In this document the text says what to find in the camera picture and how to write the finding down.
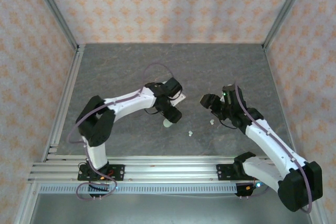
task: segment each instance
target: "gray stone surface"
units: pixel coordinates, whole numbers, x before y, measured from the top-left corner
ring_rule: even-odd
[[[257,44],[92,44],[86,45],[72,93],[57,154],[82,155],[81,145],[70,145],[66,135],[94,95],[113,98],[135,91],[143,83],[142,72],[152,62],[166,64],[183,86],[187,98],[177,105],[181,120],[163,126],[160,114],[143,110],[118,120],[106,142],[107,154],[128,155],[225,155],[262,150],[239,130],[230,130],[200,105],[202,95],[220,94],[222,86],[238,81],[249,107],[257,108],[273,130],[289,143],[287,129],[270,69]],[[145,83],[162,82],[170,74],[161,66],[146,73]],[[76,133],[72,139],[79,137]]]

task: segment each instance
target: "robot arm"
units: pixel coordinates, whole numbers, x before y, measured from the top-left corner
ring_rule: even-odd
[[[98,112],[101,114],[99,118],[93,114],[78,127],[79,133],[87,144],[88,156],[94,168],[104,173],[105,167],[108,166],[105,142],[111,134],[114,122],[135,111],[155,107],[169,123],[177,123],[182,114],[175,106],[184,99],[182,86],[174,78],[164,83],[147,83],[141,90],[116,98],[103,100],[98,95],[91,98],[76,122],[93,109],[110,104]],[[89,172],[88,164],[81,170],[83,169]]]
[[[234,86],[223,87],[223,95],[220,98],[215,94],[206,94],[201,99],[201,105],[220,120],[229,119],[232,125],[239,128],[243,134],[253,140],[273,161],[274,166],[260,160],[255,154],[248,152],[235,158],[233,164],[236,176],[250,176],[257,178],[264,184],[275,190],[282,203],[291,211],[296,211],[308,204],[307,189],[303,176],[300,173],[294,159],[303,168],[312,192],[312,199],[322,197],[322,170],[316,162],[308,163],[303,157],[295,153],[283,140],[271,129],[264,117],[254,108],[247,108],[242,91],[238,88],[244,108],[252,118],[267,133],[262,131],[243,112],[239,105]],[[272,134],[293,156],[291,158],[283,148],[270,136]]]

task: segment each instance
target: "patterned wallpaper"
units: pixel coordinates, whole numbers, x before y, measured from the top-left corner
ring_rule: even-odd
[[[285,0],[55,0],[78,43],[262,43]]]
[[[268,54],[299,153],[323,169],[336,220],[336,0],[297,0]]]
[[[0,223],[13,223],[74,53],[44,0],[0,0]]]

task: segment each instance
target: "black mounting plate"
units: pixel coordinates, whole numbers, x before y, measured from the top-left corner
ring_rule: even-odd
[[[238,174],[233,164],[216,165],[218,180],[253,180],[253,177]]]
[[[125,175],[124,165],[106,164],[98,170],[99,172],[114,178],[116,181],[123,181]],[[95,173],[88,163],[83,163],[79,166],[78,181],[104,181],[108,180]]]

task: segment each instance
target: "enclosure wall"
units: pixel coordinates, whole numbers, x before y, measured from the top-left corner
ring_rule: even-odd
[[[0,0],[0,223],[13,223],[74,53],[44,0]]]
[[[323,203],[336,220],[336,0],[297,0],[268,53],[300,154],[323,170]]]
[[[78,43],[263,43],[285,0],[55,0]]]

